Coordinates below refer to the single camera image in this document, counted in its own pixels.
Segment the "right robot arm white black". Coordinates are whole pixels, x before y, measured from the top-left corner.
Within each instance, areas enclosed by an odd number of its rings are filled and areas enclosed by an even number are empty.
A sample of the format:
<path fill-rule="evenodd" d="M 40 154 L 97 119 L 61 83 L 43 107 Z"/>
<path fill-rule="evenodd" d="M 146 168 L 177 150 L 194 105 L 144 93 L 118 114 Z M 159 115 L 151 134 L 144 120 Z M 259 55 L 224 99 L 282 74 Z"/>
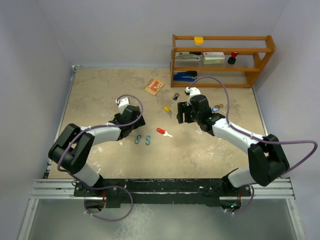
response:
<path fill-rule="evenodd" d="M 176 118 L 179 124 L 197 123 L 203 132 L 219 137 L 247 154 L 247 168 L 237 168 L 224 176 L 222 190 L 228 196 L 235 195 L 245 185 L 266 187 L 290 168 L 275 135 L 262 136 L 242 128 L 239 128 L 242 132 L 236 131 L 226 116 L 212 112 L 208 99 L 202 94 L 191 97 L 189 102 L 178 102 Z"/>

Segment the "red tag key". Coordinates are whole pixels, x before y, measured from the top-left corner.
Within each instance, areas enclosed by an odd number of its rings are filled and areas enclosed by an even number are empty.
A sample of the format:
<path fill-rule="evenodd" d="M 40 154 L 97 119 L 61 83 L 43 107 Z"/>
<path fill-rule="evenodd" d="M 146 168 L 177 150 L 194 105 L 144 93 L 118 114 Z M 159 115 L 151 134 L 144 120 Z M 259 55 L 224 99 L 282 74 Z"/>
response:
<path fill-rule="evenodd" d="M 170 137 L 172 138 L 173 136 L 170 135 L 166 130 L 162 129 L 162 128 L 157 128 L 156 131 L 160 134 L 162 134 L 165 137 Z"/>

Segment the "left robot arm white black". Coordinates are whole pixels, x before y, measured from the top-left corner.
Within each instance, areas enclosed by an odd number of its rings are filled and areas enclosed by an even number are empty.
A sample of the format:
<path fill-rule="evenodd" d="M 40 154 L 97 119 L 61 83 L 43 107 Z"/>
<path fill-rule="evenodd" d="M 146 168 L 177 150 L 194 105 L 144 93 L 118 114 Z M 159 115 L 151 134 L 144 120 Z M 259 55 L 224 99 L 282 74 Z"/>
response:
<path fill-rule="evenodd" d="M 144 126 L 143 111 L 139 106 L 128 105 L 113 120 L 94 127 L 68 124 L 48 152 L 48 158 L 68 174 L 85 184 L 91 196 L 103 191 L 103 177 L 87 163 L 91 148 L 105 142 L 120 141 L 133 130 Z"/>

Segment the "teal carabiner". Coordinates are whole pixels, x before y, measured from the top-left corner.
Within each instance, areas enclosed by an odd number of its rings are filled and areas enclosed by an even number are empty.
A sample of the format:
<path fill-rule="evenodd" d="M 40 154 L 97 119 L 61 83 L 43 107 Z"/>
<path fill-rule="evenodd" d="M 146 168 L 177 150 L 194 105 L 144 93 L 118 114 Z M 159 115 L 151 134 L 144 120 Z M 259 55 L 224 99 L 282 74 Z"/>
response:
<path fill-rule="evenodd" d="M 135 144 L 139 144 L 140 143 L 140 140 L 141 140 L 142 136 L 139 134 L 136 136 L 136 139 L 134 140 L 134 143 Z"/>
<path fill-rule="evenodd" d="M 145 142 L 145 144 L 146 144 L 147 146 L 151 144 L 151 135 L 150 135 L 150 134 L 148 134 L 148 135 L 146 136 L 146 142 Z"/>

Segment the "orange carabiner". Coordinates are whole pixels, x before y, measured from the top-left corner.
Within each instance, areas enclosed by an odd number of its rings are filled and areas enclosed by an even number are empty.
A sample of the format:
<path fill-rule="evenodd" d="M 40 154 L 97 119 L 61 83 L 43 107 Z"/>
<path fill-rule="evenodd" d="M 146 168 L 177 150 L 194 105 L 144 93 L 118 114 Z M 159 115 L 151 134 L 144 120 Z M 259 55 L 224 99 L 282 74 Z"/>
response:
<path fill-rule="evenodd" d="M 223 104 L 218 104 L 218 105 L 215 105 L 215 106 L 214 106 L 214 108 L 219 108 L 219 109 L 220 109 L 220 108 L 223 108 L 223 107 L 224 107 Z"/>

